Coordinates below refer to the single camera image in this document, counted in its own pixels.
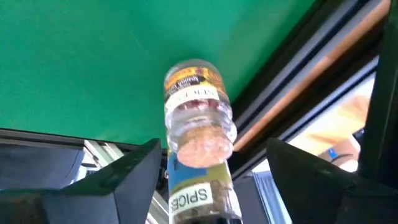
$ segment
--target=green ceiling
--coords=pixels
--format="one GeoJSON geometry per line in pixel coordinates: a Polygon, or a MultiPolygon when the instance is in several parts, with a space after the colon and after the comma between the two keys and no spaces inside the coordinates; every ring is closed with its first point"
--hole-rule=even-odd
{"type": "Polygon", "coordinates": [[[1,1],[0,128],[164,143],[172,65],[209,60],[233,101],[314,1],[1,1]]]}

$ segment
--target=spice bottle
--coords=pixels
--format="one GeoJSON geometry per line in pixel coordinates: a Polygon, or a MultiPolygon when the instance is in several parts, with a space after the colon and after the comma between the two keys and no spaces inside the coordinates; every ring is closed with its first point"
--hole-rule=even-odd
{"type": "Polygon", "coordinates": [[[195,168],[222,164],[232,154],[236,127],[217,68],[200,59],[181,62],[164,87],[167,140],[179,161],[195,168]]]}
{"type": "Polygon", "coordinates": [[[227,163],[192,168],[169,150],[170,224],[242,224],[227,163]]]}

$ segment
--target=plastic bottle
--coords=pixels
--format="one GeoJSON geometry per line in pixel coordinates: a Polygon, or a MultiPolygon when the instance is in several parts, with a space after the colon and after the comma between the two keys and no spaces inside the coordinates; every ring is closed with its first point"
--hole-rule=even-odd
{"type": "Polygon", "coordinates": [[[233,151],[236,127],[217,68],[200,59],[172,67],[165,78],[169,147],[189,167],[222,164],[233,151]]]}

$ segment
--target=blue label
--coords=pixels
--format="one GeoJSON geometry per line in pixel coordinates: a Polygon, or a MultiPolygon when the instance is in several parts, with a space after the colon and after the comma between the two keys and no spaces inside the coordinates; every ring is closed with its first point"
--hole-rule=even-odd
{"type": "Polygon", "coordinates": [[[169,192],[174,189],[178,184],[197,177],[207,175],[207,169],[196,169],[183,165],[178,161],[177,155],[171,153],[167,163],[167,172],[169,173],[169,192]]]}
{"type": "Polygon", "coordinates": [[[329,148],[327,151],[328,155],[331,157],[331,159],[334,159],[337,157],[337,153],[333,148],[329,148]]]}

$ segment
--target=black metal bracket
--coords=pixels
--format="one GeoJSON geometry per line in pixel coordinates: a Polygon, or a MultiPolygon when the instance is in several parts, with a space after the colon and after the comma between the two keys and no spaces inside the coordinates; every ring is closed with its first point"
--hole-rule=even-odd
{"type": "Polygon", "coordinates": [[[398,2],[391,2],[358,174],[398,189],[398,2]]]}
{"type": "Polygon", "coordinates": [[[161,155],[153,139],[62,190],[0,191],[0,223],[145,223],[161,155]]]}
{"type": "Polygon", "coordinates": [[[395,223],[398,190],[346,172],[278,139],[268,161],[293,223],[395,223]]]}

